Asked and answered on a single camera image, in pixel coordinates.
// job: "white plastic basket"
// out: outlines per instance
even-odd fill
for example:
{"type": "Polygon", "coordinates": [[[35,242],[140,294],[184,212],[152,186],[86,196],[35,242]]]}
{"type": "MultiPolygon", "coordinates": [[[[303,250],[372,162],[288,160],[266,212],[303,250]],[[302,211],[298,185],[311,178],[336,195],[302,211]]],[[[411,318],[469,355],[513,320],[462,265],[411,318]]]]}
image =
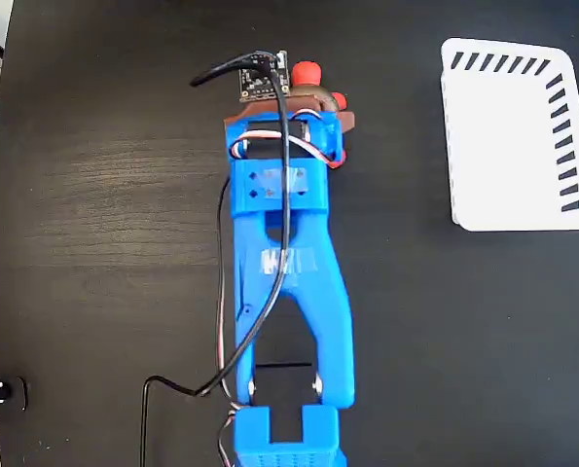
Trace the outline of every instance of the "white plastic basket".
{"type": "Polygon", "coordinates": [[[443,44],[452,217],[467,231],[579,230],[579,92],[559,49],[443,44]]]}

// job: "blue block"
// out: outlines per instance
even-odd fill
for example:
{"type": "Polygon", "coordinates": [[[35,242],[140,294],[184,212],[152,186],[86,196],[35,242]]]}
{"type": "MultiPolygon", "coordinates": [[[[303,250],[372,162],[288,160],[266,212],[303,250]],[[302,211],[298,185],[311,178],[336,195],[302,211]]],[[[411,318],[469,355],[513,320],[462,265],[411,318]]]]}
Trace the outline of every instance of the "blue block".
{"type": "Polygon", "coordinates": [[[241,467],[344,467],[339,414],[330,406],[302,407],[303,441],[271,443],[270,408],[242,409],[235,416],[235,453],[241,467]]]}

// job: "white cable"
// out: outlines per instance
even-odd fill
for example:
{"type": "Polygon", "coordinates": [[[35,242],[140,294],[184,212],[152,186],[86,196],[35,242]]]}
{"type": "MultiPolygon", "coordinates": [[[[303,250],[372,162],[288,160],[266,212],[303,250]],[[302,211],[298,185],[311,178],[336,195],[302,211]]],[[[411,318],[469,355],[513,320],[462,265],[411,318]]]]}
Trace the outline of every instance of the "white cable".
{"type": "MultiPolygon", "coordinates": [[[[235,159],[242,159],[241,153],[239,152],[239,143],[241,141],[245,141],[247,139],[280,139],[280,131],[274,131],[271,129],[251,129],[242,133],[238,139],[235,140],[233,145],[231,146],[231,155],[235,159]]],[[[298,138],[293,135],[289,135],[289,142],[295,144],[296,146],[300,146],[304,149],[307,153],[311,154],[314,158],[330,165],[332,161],[330,161],[324,153],[322,153],[316,146],[305,141],[304,139],[298,138]]]]}
{"type": "Polygon", "coordinates": [[[222,425],[222,428],[220,428],[220,432],[218,433],[218,452],[220,453],[220,457],[222,458],[222,464],[224,465],[224,467],[232,467],[231,465],[231,460],[229,459],[229,455],[227,454],[226,450],[224,449],[224,446],[222,445],[222,434],[224,433],[224,430],[226,430],[231,423],[233,423],[233,420],[235,419],[235,412],[231,411],[229,412],[227,419],[225,420],[224,424],[222,425]]]}

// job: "red knob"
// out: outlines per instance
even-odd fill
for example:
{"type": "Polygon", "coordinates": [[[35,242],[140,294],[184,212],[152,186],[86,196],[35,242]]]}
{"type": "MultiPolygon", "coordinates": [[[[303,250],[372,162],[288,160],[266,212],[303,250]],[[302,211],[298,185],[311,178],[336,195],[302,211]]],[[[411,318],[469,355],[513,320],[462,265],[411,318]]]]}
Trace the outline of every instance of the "red knob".
{"type": "Polygon", "coordinates": [[[339,104],[339,110],[345,110],[347,108],[347,99],[345,96],[340,92],[333,92],[332,95],[339,104]]]}
{"type": "Polygon", "coordinates": [[[319,86],[321,83],[321,66],[314,61],[296,63],[291,71],[291,79],[293,80],[293,86],[319,86]]]}

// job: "black table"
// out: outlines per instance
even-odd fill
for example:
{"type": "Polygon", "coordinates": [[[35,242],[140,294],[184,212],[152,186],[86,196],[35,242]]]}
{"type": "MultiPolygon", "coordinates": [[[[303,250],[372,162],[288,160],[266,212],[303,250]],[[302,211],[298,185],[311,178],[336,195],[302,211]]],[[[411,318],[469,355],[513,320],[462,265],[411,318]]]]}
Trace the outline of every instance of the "black table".
{"type": "MultiPolygon", "coordinates": [[[[558,47],[579,1],[16,2],[0,89],[4,467],[135,465],[140,385],[210,376],[214,209],[236,77],[286,48],[322,63],[358,126],[331,177],[351,297],[353,466],[579,465],[579,233],[451,221],[440,95],[449,37],[558,47]]],[[[218,465],[218,394],[154,391],[149,465],[218,465]]]]}

